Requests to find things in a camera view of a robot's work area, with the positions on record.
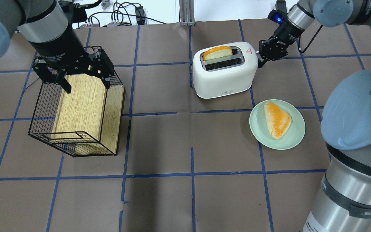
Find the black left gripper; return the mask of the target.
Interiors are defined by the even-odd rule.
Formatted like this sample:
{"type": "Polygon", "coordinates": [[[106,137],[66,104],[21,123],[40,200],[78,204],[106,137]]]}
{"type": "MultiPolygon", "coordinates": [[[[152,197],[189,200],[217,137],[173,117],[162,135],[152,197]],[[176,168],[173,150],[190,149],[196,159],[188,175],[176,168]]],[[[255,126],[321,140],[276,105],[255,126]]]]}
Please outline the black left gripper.
{"type": "Polygon", "coordinates": [[[114,76],[114,65],[101,46],[91,46],[94,53],[85,50],[75,31],[67,27],[58,38],[45,43],[32,43],[39,54],[33,70],[44,84],[55,84],[70,94],[71,85],[66,75],[87,74],[101,80],[106,89],[114,76]]]}

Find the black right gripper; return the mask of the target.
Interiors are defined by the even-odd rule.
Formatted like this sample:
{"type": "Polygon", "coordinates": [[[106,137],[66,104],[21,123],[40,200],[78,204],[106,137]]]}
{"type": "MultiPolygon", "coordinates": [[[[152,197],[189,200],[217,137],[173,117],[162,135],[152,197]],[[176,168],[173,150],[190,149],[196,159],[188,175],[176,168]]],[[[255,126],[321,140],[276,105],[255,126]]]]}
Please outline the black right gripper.
{"type": "Polygon", "coordinates": [[[274,34],[267,40],[259,41],[259,63],[262,68],[268,61],[276,61],[287,56],[287,48],[293,44],[304,32],[292,24],[281,24],[274,31],[274,34]]]}

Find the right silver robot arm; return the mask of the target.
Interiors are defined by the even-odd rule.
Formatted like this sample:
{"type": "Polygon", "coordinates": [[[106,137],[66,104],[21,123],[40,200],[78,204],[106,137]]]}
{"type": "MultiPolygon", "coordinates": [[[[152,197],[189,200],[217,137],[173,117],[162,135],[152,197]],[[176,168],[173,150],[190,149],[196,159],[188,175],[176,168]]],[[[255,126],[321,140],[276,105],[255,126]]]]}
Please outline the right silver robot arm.
{"type": "MultiPolygon", "coordinates": [[[[289,11],[276,1],[268,19],[278,28],[259,43],[261,68],[288,54],[312,22],[371,28],[371,0],[299,0],[289,11]]],[[[303,232],[366,232],[371,224],[371,70],[345,78],[329,96],[321,133],[331,154],[303,232]]]]}

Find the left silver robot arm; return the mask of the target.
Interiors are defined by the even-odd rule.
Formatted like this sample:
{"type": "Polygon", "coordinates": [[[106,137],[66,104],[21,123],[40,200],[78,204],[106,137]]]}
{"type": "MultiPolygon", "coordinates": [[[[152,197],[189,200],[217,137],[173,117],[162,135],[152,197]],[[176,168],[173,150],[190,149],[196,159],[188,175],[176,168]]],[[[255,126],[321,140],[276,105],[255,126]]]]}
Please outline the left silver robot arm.
{"type": "Polygon", "coordinates": [[[115,76],[114,66],[105,51],[97,47],[94,54],[85,51],[72,28],[87,19],[86,5],[57,0],[0,0],[0,58],[8,50],[10,39],[19,31],[39,54],[33,70],[44,84],[60,85],[71,93],[66,75],[87,74],[101,79],[105,88],[115,76]]]}

